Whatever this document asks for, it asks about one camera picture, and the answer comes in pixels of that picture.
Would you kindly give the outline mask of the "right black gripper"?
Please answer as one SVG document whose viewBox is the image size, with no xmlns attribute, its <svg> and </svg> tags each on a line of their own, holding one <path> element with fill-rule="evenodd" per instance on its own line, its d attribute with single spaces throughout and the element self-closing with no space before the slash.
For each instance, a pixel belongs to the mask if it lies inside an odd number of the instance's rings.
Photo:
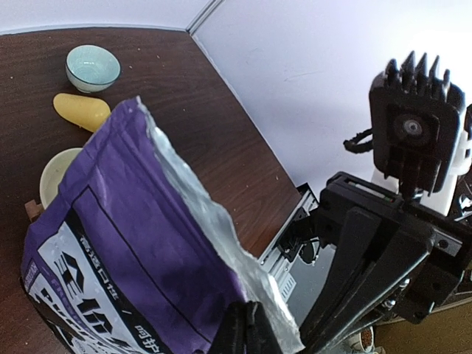
<svg viewBox="0 0 472 354">
<path fill-rule="evenodd" d="M 471 261 L 466 226 L 347 173 L 322 190 L 313 232 L 336 252 L 300 327 L 309 353 L 356 325 L 393 315 L 422 322 L 457 289 Z"/>
</svg>

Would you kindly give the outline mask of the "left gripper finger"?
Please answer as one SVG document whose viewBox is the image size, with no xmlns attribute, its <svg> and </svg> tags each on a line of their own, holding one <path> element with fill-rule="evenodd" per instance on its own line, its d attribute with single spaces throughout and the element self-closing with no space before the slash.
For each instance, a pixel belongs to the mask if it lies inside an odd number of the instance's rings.
<svg viewBox="0 0 472 354">
<path fill-rule="evenodd" d="M 217 331 L 217 354 L 276 354 L 280 346 L 261 302 L 233 302 Z"/>
</svg>

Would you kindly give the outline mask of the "purple puppy food bag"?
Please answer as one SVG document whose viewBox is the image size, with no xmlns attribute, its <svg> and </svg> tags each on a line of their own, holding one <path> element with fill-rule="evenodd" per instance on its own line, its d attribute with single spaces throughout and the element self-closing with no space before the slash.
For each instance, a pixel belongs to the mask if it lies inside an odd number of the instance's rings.
<svg viewBox="0 0 472 354">
<path fill-rule="evenodd" d="M 303 348 L 276 280 L 139 97 L 112 111 L 29 226 L 21 278 L 69 353 L 208 353 L 235 304 L 263 353 Z"/>
</svg>

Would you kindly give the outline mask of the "yellow plastic scoop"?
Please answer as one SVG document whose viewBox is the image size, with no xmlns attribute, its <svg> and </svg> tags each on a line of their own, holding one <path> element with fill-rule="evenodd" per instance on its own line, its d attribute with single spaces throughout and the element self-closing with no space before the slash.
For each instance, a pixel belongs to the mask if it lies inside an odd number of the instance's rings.
<svg viewBox="0 0 472 354">
<path fill-rule="evenodd" d="M 108 104 L 101 99 L 59 93 L 52 100 L 56 112 L 64 120 L 94 133 L 111 114 Z"/>
</svg>

